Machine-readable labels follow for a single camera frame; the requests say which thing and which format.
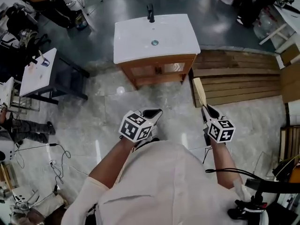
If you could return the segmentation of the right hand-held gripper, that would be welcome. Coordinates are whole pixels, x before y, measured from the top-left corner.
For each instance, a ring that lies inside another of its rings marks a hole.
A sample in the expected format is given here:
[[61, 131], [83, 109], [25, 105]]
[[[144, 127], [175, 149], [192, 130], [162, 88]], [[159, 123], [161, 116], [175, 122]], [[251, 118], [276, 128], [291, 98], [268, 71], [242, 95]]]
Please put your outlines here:
[[235, 132], [233, 122], [209, 104], [203, 105], [201, 111], [206, 126], [203, 130], [206, 145], [211, 146], [211, 139], [216, 143], [231, 142]]

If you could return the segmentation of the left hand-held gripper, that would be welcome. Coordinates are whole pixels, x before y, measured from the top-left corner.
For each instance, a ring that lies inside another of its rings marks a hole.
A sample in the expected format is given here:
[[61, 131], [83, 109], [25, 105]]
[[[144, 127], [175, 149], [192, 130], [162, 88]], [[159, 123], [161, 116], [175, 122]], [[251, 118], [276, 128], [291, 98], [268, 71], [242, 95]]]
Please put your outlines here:
[[163, 111], [159, 108], [129, 111], [122, 119], [119, 133], [132, 142], [147, 139], [162, 114]]

